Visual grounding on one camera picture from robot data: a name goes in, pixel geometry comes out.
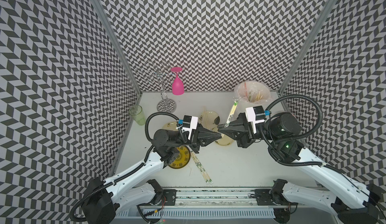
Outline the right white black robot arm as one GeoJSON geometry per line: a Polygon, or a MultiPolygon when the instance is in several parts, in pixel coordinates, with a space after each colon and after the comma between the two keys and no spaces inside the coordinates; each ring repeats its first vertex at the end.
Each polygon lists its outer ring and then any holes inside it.
{"type": "Polygon", "coordinates": [[[235,140],[241,148],[247,148],[257,140],[265,141],[268,153],[276,163],[297,168],[324,187],[324,190],[317,190],[277,179],[267,193],[274,204],[304,204],[328,212],[345,224],[379,223],[384,218],[379,207],[383,190],[347,177],[310,151],[301,139],[309,137],[322,125],[322,109],[308,96],[290,94],[289,98],[304,99],[315,107],[317,120],[310,131],[302,133],[298,121],[289,112],[272,115],[271,106],[249,107],[236,120],[219,125],[218,131],[235,140]]]}

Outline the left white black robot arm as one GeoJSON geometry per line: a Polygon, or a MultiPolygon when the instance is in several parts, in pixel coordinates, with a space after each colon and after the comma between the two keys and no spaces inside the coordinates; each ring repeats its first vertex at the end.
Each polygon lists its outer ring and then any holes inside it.
{"type": "Polygon", "coordinates": [[[147,178],[177,160],[180,147],[186,146],[197,154],[200,147],[206,147],[222,137],[219,132],[202,127],[197,117],[186,115],[179,119],[168,112],[156,112],[146,119],[145,136],[151,147],[144,159],[103,181],[98,178],[90,181],[82,199],[70,210],[71,221],[109,224],[117,213],[133,206],[163,203],[162,187],[156,180],[147,178]],[[159,115],[173,118],[177,129],[159,129],[154,136],[150,136],[150,121],[159,115]]]}

